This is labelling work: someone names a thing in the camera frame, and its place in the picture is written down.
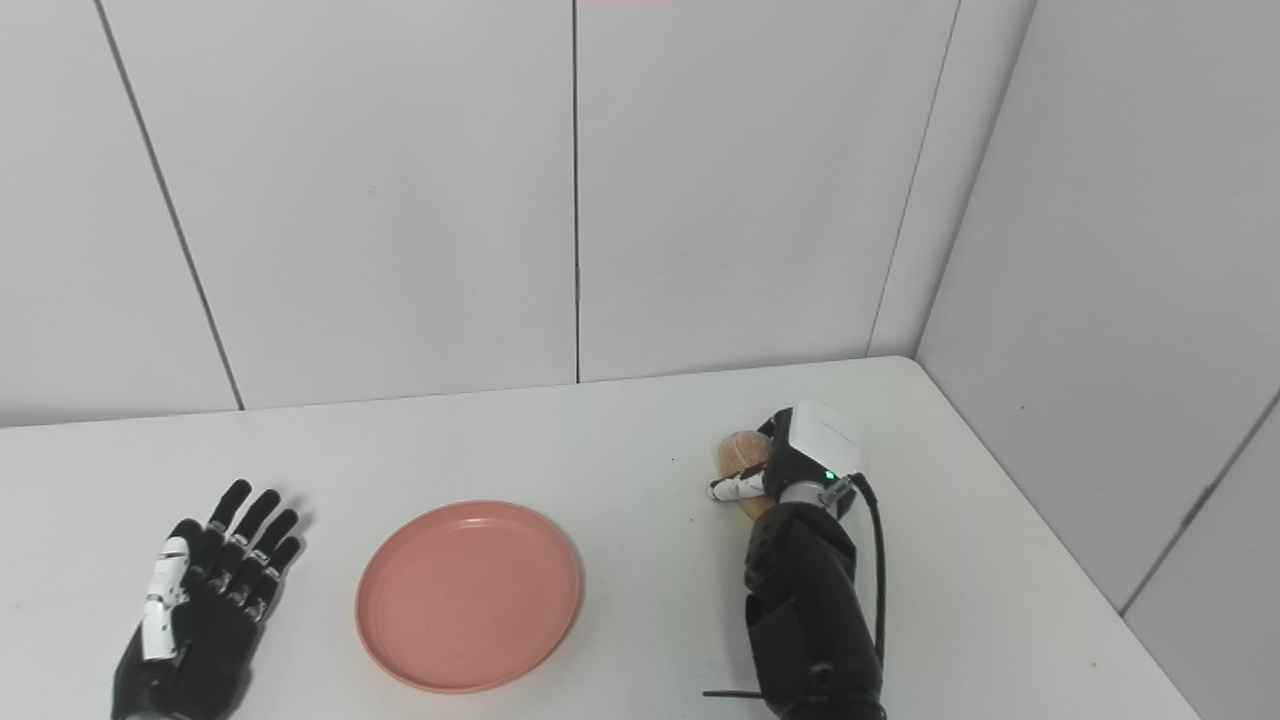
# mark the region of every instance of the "white wall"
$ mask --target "white wall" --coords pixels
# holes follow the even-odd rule
[[[920,347],[1117,606],[1280,384],[1277,36],[1039,0]]]
[[[1280,708],[1277,469],[1272,411],[1125,616],[1204,720]]]
[[[23,8],[55,23],[63,5]],[[579,345],[586,379],[909,352],[1028,0],[580,3],[576,97],[571,0],[104,5],[238,389],[262,407],[573,382]],[[105,288],[186,293],[101,31],[79,32],[69,56],[110,104],[68,115],[131,142],[77,141],[141,170],[79,177],[113,186],[96,200],[129,222],[152,218],[163,250],[127,249],[141,238],[91,213],[60,220],[113,243],[90,263],[127,268]],[[49,65],[14,67],[28,95],[56,92]],[[28,132],[67,147],[56,124]],[[58,197],[29,191],[28,164],[3,173],[40,217]],[[114,197],[131,187],[147,208]],[[219,370],[189,299],[127,306],[137,332],[90,342],[17,310],[68,272],[31,255],[0,323],[96,345],[52,368],[38,342],[6,350],[24,395],[0,398],[4,421],[225,406],[182,383],[152,401],[154,363],[81,368],[198,338]],[[123,302],[61,297],[102,316]]]
[[[236,401],[93,4],[0,3],[0,425]]]
[[[573,382],[570,0],[106,9],[248,407]]]
[[[581,3],[582,378],[914,350],[1027,6]]]

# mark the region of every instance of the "robot finger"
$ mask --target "robot finger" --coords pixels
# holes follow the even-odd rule
[[[200,542],[202,534],[200,523],[188,518],[174,527],[156,557],[138,629],[143,661],[172,660],[178,653],[173,610],[187,601],[182,579],[191,562],[191,547]]]
[[[223,493],[223,498],[218,501],[214,514],[209,516],[209,527],[221,534],[227,534],[227,528],[230,527],[232,519],[236,518],[236,511],[239,510],[239,506],[244,503],[251,492],[253,492],[253,486],[248,484],[246,479],[232,483],[232,487],[227,488],[227,492]]]
[[[736,475],[721,478],[707,488],[712,500],[733,501],[764,495],[764,465],[751,465]]]
[[[275,520],[271,520],[271,524],[262,530],[262,537],[259,538],[257,543],[253,546],[253,551],[250,552],[248,557],[246,557],[241,564],[239,570],[232,580],[230,587],[234,589],[232,589],[228,596],[232,602],[239,605],[248,598],[248,593],[262,577],[262,571],[266,570],[268,561],[271,553],[275,552],[280,539],[283,539],[297,523],[298,514],[293,510],[285,510],[276,515]]]
[[[239,570],[241,562],[243,562],[244,556],[248,553],[248,543],[257,534],[266,516],[279,503],[280,493],[269,489],[259,496],[253,501],[253,505],[250,505],[248,510],[244,511],[244,518],[236,525],[230,541],[223,544],[221,551],[218,553],[218,560],[214,562],[214,569],[209,574],[209,583],[215,589],[219,592],[227,591],[232,578]]]
[[[248,543],[257,534],[257,529],[262,527],[266,516],[275,510],[275,506],[280,503],[280,493],[274,489],[269,489],[260,495],[253,505],[248,506],[244,511],[244,518],[236,525],[236,532],[232,533],[232,542],[247,548]]]
[[[302,543],[298,538],[291,536],[284,538],[280,547],[275,548],[275,552],[271,553],[271,560],[268,561],[266,570],[262,571],[257,585],[253,587],[253,592],[250,593],[244,602],[244,614],[248,615],[250,620],[261,623],[266,618],[268,611],[271,609],[271,602],[275,601],[275,593],[280,588],[280,579],[284,575],[284,570],[300,550],[302,550]]]

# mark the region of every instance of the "panel seam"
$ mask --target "panel seam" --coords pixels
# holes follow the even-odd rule
[[[1235,466],[1235,461],[1239,460],[1242,455],[1244,455],[1245,448],[1248,448],[1249,443],[1253,442],[1254,436],[1257,436],[1258,430],[1262,429],[1262,425],[1266,424],[1267,419],[1271,416],[1271,413],[1276,409],[1277,404],[1280,404],[1280,389],[1276,389],[1275,395],[1271,396],[1271,401],[1267,402],[1266,407],[1262,409],[1262,414],[1258,415],[1257,420],[1253,421],[1253,425],[1249,428],[1249,432],[1244,433],[1244,438],[1240,439],[1240,443],[1238,446],[1235,446],[1235,450],[1231,452],[1231,456],[1226,459],[1226,464],[1222,465],[1222,469],[1219,470],[1217,475],[1215,475],[1213,479],[1208,483],[1208,486],[1203,491],[1201,491],[1199,496],[1196,498],[1196,502],[1192,503],[1190,510],[1188,510],[1187,515],[1183,516],[1183,521],[1179,523],[1178,529],[1174,530],[1174,537],[1169,538],[1169,542],[1165,543],[1165,548],[1160,551],[1160,556],[1156,557],[1156,561],[1147,570],[1147,574],[1142,577],[1142,580],[1138,583],[1138,587],[1134,588],[1133,594],[1130,594],[1129,600],[1126,600],[1125,603],[1120,606],[1121,618],[1124,618],[1125,614],[1129,612],[1129,610],[1133,607],[1134,601],[1137,601],[1138,596],[1142,594],[1142,591],[1147,589],[1147,584],[1151,583],[1151,579],[1155,578],[1156,573],[1160,571],[1160,566],[1164,565],[1165,560],[1169,559],[1169,553],[1172,552],[1174,546],[1176,546],[1178,542],[1183,539],[1183,534],[1187,532],[1187,528],[1189,528],[1192,525],[1192,521],[1194,521],[1196,518],[1199,516],[1201,511],[1204,510],[1204,505],[1208,502],[1211,497],[1213,497],[1213,493],[1217,492],[1217,488],[1222,484],[1222,480],[1226,479],[1226,475],[1231,473],[1231,468]]]
[[[933,96],[929,97],[929,113],[924,118],[924,129],[920,132],[920,145],[915,149],[915,165],[911,167],[911,179],[906,184],[906,197],[902,199],[902,211],[897,217],[897,232],[893,234],[893,247],[890,250],[888,263],[884,268],[884,282],[881,283],[879,300],[876,301],[876,314],[872,316],[872,329],[867,333],[867,347],[863,348],[863,357],[872,351],[872,341],[876,338],[876,327],[879,324],[881,309],[884,305],[884,295],[888,291],[888,278],[893,273],[893,260],[897,259],[897,243],[902,240],[902,225],[906,222],[906,209],[911,205],[911,192],[915,191],[915,176],[920,172],[920,158],[924,156],[924,143],[929,137],[929,124],[933,122],[933,108],[938,102],[938,88],[942,87],[942,73],[947,67],[947,56],[951,54],[951,38],[956,33],[956,20],[960,18],[960,6],[964,0],[956,0],[956,9],[951,14],[951,28],[947,29],[947,44],[942,49],[942,61],[938,63],[938,77],[933,83]]]
[[[571,65],[573,95],[573,382],[582,382],[582,265],[579,245],[580,211],[577,188],[577,0],[570,0]]]
[[[115,61],[115,69],[120,74],[120,82],[124,85],[124,94],[129,99],[129,108],[133,110],[133,119],[138,123],[138,131],[142,133],[142,145],[147,150],[147,158],[151,161],[151,172],[156,177],[156,183],[160,186],[160,196],[164,199],[165,209],[169,213],[169,222],[173,224],[174,233],[178,236],[178,246],[182,249],[182,256],[187,263],[187,272],[191,274],[192,284],[196,287],[196,296],[200,299],[200,306],[205,313],[205,322],[209,324],[209,332],[214,338],[214,347],[218,348],[218,359],[221,361],[223,372],[227,374],[227,382],[230,384],[232,396],[236,398],[236,409],[244,409],[244,400],[241,397],[239,384],[236,382],[236,373],[232,372],[230,360],[227,357],[227,347],[223,345],[221,333],[218,332],[218,323],[214,320],[214,311],[209,305],[209,296],[205,293],[205,286],[200,279],[200,273],[196,270],[196,260],[191,254],[191,246],[187,243],[187,234],[182,229],[182,222],[178,219],[178,210],[174,208],[173,196],[169,193],[169,183],[164,179],[164,173],[160,170],[160,159],[156,156],[155,145],[151,142],[151,133],[147,132],[146,122],[142,119],[142,109],[138,105],[138,97],[133,92],[133,83],[129,82],[129,73],[124,69],[124,58],[120,55],[120,47],[115,42],[115,33],[111,31],[111,23],[106,18],[106,8],[102,6],[102,0],[93,0],[93,6],[97,9],[99,20],[102,23],[102,32],[106,35],[106,44],[111,49],[111,59]]]
[[[929,329],[929,320],[933,319],[933,310],[938,304],[938,293],[942,291],[942,282],[946,279],[947,268],[951,266],[951,258],[955,255],[956,241],[960,237],[960,228],[964,225],[964,218],[969,213],[969,202],[973,200],[974,188],[978,186],[978,176],[982,173],[982,165],[987,160],[987,150],[991,147],[991,138],[996,135],[996,124],[1000,122],[1001,111],[1005,108],[1005,97],[1009,95],[1009,86],[1014,81],[1014,72],[1018,68],[1018,60],[1023,55],[1023,45],[1027,44],[1027,32],[1030,29],[1032,18],[1036,15],[1036,4],[1038,1],[1039,0],[1030,0],[1025,10],[1027,14],[1024,15],[1021,33],[1018,36],[1018,47],[1014,49],[1012,59],[1009,63],[1009,72],[1005,73],[1002,87],[1000,88],[1000,94],[996,99],[996,113],[992,115],[991,124],[987,127],[987,136],[982,141],[982,150],[978,152],[978,163],[973,169],[973,174],[969,177],[969,187],[964,191],[964,202],[960,205],[960,214],[956,217],[955,225],[951,228],[946,258],[943,258],[942,269],[938,272],[938,278],[933,283],[929,305],[924,311],[924,324],[920,327],[920,332],[915,338],[915,347],[911,350],[911,357],[916,357],[920,354],[920,342],[924,341],[924,334]]]

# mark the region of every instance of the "white table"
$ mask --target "white table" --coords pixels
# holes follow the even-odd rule
[[[105,717],[154,553],[244,477],[301,506],[306,550],[237,720],[772,717],[699,696],[755,688],[750,523],[703,488],[724,434],[804,398],[867,436],[888,548],[891,719],[1196,717],[928,377],[893,357],[0,430],[5,714]],[[529,675],[430,694],[365,656],[356,583],[402,523],[468,498],[558,523],[585,568],[582,606]],[[846,519],[869,600],[868,524]]]

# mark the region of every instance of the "robotic arm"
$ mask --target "robotic arm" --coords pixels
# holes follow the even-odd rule
[[[818,402],[778,411],[760,432],[772,439],[768,461],[708,491],[777,501],[755,520],[746,552],[746,625],[760,683],[753,697],[785,720],[883,720],[883,533],[861,474],[861,434]],[[838,521],[858,492],[876,530],[874,639],[854,592],[858,548]]]

